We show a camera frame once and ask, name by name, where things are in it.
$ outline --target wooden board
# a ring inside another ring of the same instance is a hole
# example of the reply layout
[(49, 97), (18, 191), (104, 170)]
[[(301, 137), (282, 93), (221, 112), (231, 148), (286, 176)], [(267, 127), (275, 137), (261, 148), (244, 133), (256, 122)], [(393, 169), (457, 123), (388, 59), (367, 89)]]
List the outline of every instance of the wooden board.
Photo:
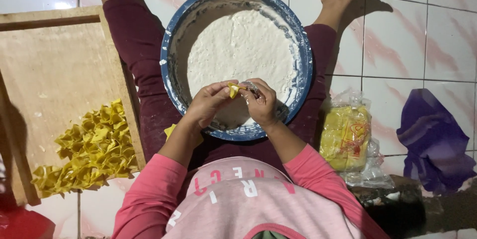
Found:
[[(0, 108), (8, 111), (0, 116), (21, 178), (31, 178), (38, 166), (63, 166), (68, 160), (58, 157), (54, 139), (117, 98), (144, 167), (134, 101), (101, 6), (0, 15), (0, 40)], [(12, 183), (19, 204), (30, 196), (21, 182), (22, 190)]]

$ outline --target purple plastic bag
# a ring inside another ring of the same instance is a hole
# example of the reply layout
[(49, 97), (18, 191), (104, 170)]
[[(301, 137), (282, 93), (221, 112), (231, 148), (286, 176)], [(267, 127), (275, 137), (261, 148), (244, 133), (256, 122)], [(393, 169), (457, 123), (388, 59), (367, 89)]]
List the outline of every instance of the purple plastic bag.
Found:
[(469, 137), (429, 90), (411, 91), (396, 133), (409, 150), (404, 176), (420, 180), (427, 191), (453, 193), (477, 175), (476, 162), (465, 154)]

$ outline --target dough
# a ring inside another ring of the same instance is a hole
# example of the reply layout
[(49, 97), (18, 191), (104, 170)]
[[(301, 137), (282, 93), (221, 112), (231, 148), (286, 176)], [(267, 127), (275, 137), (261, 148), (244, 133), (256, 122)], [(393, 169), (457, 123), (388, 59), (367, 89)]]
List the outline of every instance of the dough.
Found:
[[(287, 102), (297, 74), (291, 53), (294, 44), (277, 22), (265, 16), (265, 9), (273, 14), (262, 3), (215, 0), (195, 17), (177, 43), (182, 96), (190, 101), (203, 86), (214, 82), (262, 78), (277, 92), (279, 103)], [(227, 129), (254, 124), (241, 97), (219, 111), (215, 120)]]

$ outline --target maroon pants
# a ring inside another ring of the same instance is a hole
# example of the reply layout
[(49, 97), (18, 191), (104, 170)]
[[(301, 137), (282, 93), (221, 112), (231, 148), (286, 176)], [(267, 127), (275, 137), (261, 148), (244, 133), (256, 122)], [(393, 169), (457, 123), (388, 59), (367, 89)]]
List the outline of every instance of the maroon pants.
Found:
[[(159, 65), (164, 30), (153, 15), (136, 0), (109, 0), (104, 6), (111, 35), (122, 60), (135, 77), (141, 101), (139, 121), (146, 162), (164, 145), (164, 129), (177, 124), (182, 115), (172, 104)], [(331, 27), (315, 24), (305, 27), (313, 52), (313, 78), (301, 109), (288, 124), (298, 137), (313, 145), (318, 110), (326, 98), (325, 70), (336, 40)], [(215, 160), (244, 156), (265, 162), (285, 172), (267, 138), (231, 142), (203, 134), (204, 143), (195, 150), (189, 170)]]

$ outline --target tile wall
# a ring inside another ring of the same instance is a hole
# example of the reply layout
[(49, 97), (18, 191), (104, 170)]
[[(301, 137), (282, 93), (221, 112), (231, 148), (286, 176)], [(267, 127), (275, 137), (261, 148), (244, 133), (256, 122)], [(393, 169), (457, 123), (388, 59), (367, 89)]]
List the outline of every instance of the tile wall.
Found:
[[(145, 1), (166, 26), (185, 0)], [(303, 25), (311, 24), (321, 11), (320, 0), (283, 2)], [(0, 0), (0, 13), (99, 4), (101, 0)], [(422, 87), (428, 88), (454, 115), (470, 137), (467, 154), (477, 158), (477, 2), (356, 0), (355, 5), (358, 14), (343, 31), (336, 65), (327, 72), (327, 84), (331, 97), (356, 89), (363, 90), (372, 101), (373, 136), (387, 156), (385, 170), (402, 175), (406, 148), (397, 140), (396, 129), (409, 92)], [(53, 196), (29, 209), (56, 224), (55, 238), (107, 237), (113, 230), (115, 212), (133, 181), (114, 179), (97, 191), (66, 194), (64, 198)], [(473, 232), (423, 238), (475, 238)]]

